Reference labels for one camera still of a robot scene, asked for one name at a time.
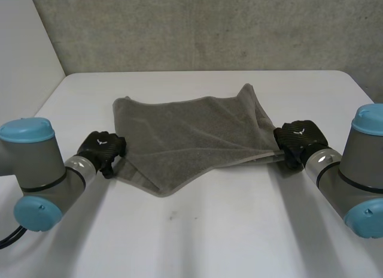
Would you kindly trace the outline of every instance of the cable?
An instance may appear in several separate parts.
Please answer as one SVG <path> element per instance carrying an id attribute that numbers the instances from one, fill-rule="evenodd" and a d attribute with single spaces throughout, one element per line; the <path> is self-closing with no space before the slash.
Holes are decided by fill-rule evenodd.
<path id="1" fill-rule="evenodd" d="M 26 232 L 26 228 L 19 226 L 15 231 L 13 231 L 8 237 L 0 241 L 0 250 L 8 247 L 9 245 L 15 243 L 21 236 Z"/>

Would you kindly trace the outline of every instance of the dark stain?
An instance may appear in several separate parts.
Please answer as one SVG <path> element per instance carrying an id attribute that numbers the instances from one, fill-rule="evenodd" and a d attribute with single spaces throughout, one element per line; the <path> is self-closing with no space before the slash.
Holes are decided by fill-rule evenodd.
<path id="1" fill-rule="evenodd" d="M 177 216 L 177 211 L 172 211 L 172 213 L 169 216 L 169 220 L 171 221 L 171 220 L 175 219 L 176 216 Z"/>

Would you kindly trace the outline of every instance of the blue cap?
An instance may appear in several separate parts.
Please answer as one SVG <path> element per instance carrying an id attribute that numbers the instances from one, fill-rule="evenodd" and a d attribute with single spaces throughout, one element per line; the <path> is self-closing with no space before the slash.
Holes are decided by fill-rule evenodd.
<path id="1" fill-rule="evenodd" d="M 367 104 L 359 107 L 351 125 L 359 132 L 383 136 L 383 104 Z"/>
<path id="2" fill-rule="evenodd" d="M 0 126 L 0 140 L 14 143 L 36 143 L 54 137 L 48 119 L 32 117 L 9 121 Z"/>
<path id="3" fill-rule="evenodd" d="M 24 196 L 14 206 L 16 221 L 31 231 L 48 231 L 62 218 L 62 212 L 55 204 L 41 197 Z"/>
<path id="4" fill-rule="evenodd" d="M 383 198 L 368 200 L 354 206 L 343 220 L 360 237 L 383 237 Z"/>

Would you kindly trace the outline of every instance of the gray towel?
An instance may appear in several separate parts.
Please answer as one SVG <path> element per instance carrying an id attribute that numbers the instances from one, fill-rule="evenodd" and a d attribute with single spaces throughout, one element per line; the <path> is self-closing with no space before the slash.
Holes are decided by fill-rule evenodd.
<path id="1" fill-rule="evenodd" d="M 119 98 L 113 111 L 115 132 L 128 149 L 117 177 L 159 197 L 213 168 L 283 159 L 275 127 L 250 84 L 233 98 L 165 104 Z"/>

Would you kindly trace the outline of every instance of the white table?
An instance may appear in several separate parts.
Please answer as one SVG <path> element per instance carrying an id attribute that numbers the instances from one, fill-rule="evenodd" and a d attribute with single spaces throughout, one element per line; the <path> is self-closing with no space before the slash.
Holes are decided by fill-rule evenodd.
<path id="1" fill-rule="evenodd" d="M 339 71 L 70 75 L 39 111 L 62 156 L 93 130 L 114 131 L 112 103 L 236 95 L 254 86 L 276 126 L 311 119 L 342 152 L 356 109 L 371 103 Z M 0 238 L 17 226 L 14 177 L 0 178 Z M 211 171 L 167 198 L 101 176 L 47 233 L 0 251 L 0 277 L 382 277 L 383 239 L 353 234 L 305 173 L 275 165 Z"/>

